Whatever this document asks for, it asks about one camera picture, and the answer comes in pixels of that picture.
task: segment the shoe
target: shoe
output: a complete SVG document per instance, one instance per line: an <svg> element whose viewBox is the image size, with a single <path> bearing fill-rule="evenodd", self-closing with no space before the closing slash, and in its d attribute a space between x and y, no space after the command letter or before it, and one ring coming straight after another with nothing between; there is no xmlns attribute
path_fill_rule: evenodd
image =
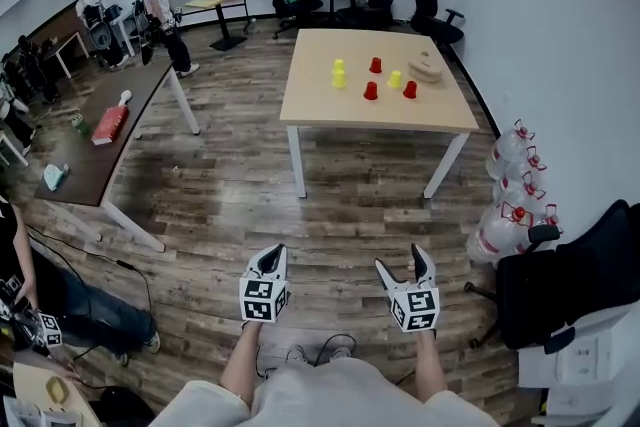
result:
<svg viewBox="0 0 640 427"><path fill-rule="evenodd" d="M289 349L285 361L287 363L309 363L307 355L304 353L304 349L299 345L294 345Z"/></svg>
<svg viewBox="0 0 640 427"><path fill-rule="evenodd" d="M116 66L119 68L120 66L123 66L124 63L126 63L129 60L129 54L126 54L123 58L122 61L120 61L118 64L116 64Z"/></svg>
<svg viewBox="0 0 640 427"><path fill-rule="evenodd" d="M188 77L189 75L191 75L192 73L197 72L200 69L200 65L199 64L192 64L191 68L189 68L187 71L183 71L180 76L181 77Z"/></svg>
<svg viewBox="0 0 640 427"><path fill-rule="evenodd" d="M126 367L129 364L129 354L124 352L120 354L120 356L113 355L114 359L122 368Z"/></svg>
<svg viewBox="0 0 640 427"><path fill-rule="evenodd" d="M351 357L351 349L347 349L346 347L340 347L339 349L333 351L333 354L329 358L329 361L333 361L340 358L350 358Z"/></svg>
<svg viewBox="0 0 640 427"><path fill-rule="evenodd" d="M144 346L151 354L158 354L158 351L160 351L160 345L160 335L157 331L153 334L151 340L145 342L144 344Z"/></svg>

